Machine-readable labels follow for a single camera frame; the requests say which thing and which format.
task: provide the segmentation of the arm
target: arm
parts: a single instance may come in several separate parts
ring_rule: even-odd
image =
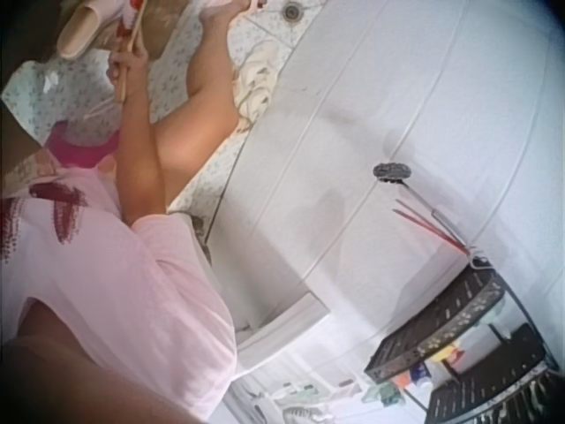
[[[161,162],[149,121],[147,52],[141,37],[133,53],[113,54],[114,64],[127,69],[127,91],[117,148],[117,192],[126,224],[148,215],[166,213]],[[116,76],[116,68],[110,70]]]

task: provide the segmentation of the black shelf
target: black shelf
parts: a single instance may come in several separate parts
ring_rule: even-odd
[[[434,356],[494,307],[505,287],[494,269],[467,266],[430,305],[382,341],[365,373],[382,383]]]
[[[537,424],[547,408],[559,402],[565,390],[563,377],[549,368],[524,382],[509,396],[489,407],[484,413],[463,420],[462,424]]]
[[[458,382],[451,380],[433,391],[426,424],[464,423],[479,416],[500,415],[502,409],[513,424],[530,422],[531,400],[526,393],[519,397],[516,393],[549,372],[545,357],[538,336],[524,324],[508,343],[460,374]]]

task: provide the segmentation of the white tile wall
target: white tile wall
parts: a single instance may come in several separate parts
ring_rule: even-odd
[[[240,424],[240,422],[233,416],[228,407],[221,403],[214,411],[212,416],[208,419],[209,424]]]
[[[355,405],[355,409],[348,411],[347,406],[340,409],[339,416],[342,417],[338,422],[343,424],[366,424],[372,423],[402,423],[419,424],[424,422],[424,412],[418,408],[410,399],[406,400],[406,405],[395,405],[389,408],[376,409],[373,405],[364,405],[362,410]]]
[[[330,0],[322,10],[247,141],[210,237],[225,263],[230,240],[238,266],[252,268],[238,287],[258,322],[305,289],[332,311],[260,379],[294,378],[289,361],[306,374],[338,362],[361,371],[463,267],[392,214],[396,197],[414,202],[374,183],[372,167],[389,159],[408,163],[411,185],[486,250],[563,361],[565,49],[535,8]]]

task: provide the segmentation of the pink slipper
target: pink slipper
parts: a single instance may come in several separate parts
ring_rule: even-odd
[[[73,60],[88,48],[95,36],[122,12],[126,0],[87,0],[72,14],[56,42],[63,59]]]

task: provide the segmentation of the pink garment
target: pink garment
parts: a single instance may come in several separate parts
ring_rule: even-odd
[[[205,420],[236,367],[230,313],[175,216],[120,220],[97,170],[35,180],[2,207],[2,332],[16,336],[33,299],[88,355]]]
[[[119,132],[115,132],[100,146],[82,147],[71,144],[66,139],[68,121],[59,121],[53,125],[45,141],[45,148],[64,168],[94,168],[102,159],[117,150]]]

